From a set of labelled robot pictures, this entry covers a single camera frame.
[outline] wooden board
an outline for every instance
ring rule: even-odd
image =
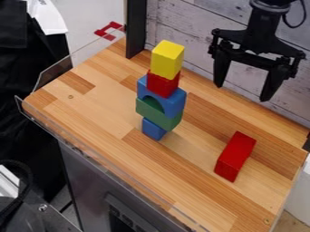
[[[28,96],[24,109],[196,231],[268,231],[305,161],[308,128],[184,69],[183,121],[151,140],[135,112],[150,52],[127,60],[124,51],[124,40],[115,43]],[[231,183],[213,169],[235,131],[257,145]]]
[[[183,44],[185,67],[209,79],[213,78],[213,59],[208,54],[214,28],[243,29],[250,16],[248,0],[150,0],[146,48],[162,39]],[[301,14],[299,3],[292,6],[290,21],[297,23]],[[310,19],[298,29],[280,25],[278,34],[286,42],[302,49],[310,57],[310,34],[306,28]],[[262,105],[294,121],[310,127],[310,78],[309,60],[302,61],[295,79],[285,81],[274,98]],[[232,63],[225,86],[252,101],[259,102],[266,71],[240,63]]]

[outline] robotic arm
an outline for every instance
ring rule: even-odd
[[[283,43],[276,37],[276,29],[281,17],[291,28],[301,25],[306,19],[304,0],[304,19],[299,25],[291,25],[286,20],[290,4],[295,0],[250,0],[253,7],[247,29],[230,31],[214,29],[213,42],[208,53],[214,59],[214,83],[222,87],[232,61],[244,63],[267,70],[268,75],[260,94],[260,101],[269,101],[284,80],[295,78],[298,65],[305,59],[305,53]],[[259,56],[261,53],[278,55],[275,60]]]

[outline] stacked blocks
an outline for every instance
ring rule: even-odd
[[[187,94],[179,86],[184,47],[162,41],[151,55],[151,68],[138,80],[136,112],[143,116],[142,132],[160,140],[181,121]]]
[[[237,131],[219,156],[214,171],[219,176],[234,182],[256,143],[256,140]]]

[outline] red block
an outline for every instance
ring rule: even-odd
[[[179,86],[180,72],[173,80],[168,80],[148,71],[147,88],[163,98],[169,98]]]
[[[219,156],[215,173],[234,182],[256,143],[256,140],[237,131]]]

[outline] red tape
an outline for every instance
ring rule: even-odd
[[[104,39],[107,39],[109,41],[112,41],[114,40],[116,37],[112,34],[108,34],[106,31],[109,30],[110,28],[113,28],[113,29],[117,29],[117,30],[120,30],[120,31],[124,31],[123,27],[122,27],[122,24],[118,24],[118,23],[115,23],[113,21],[111,21],[109,24],[107,24],[106,26],[104,26],[101,30],[97,30],[95,31],[94,33],[97,34],[98,36],[100,37],[104,37]]]

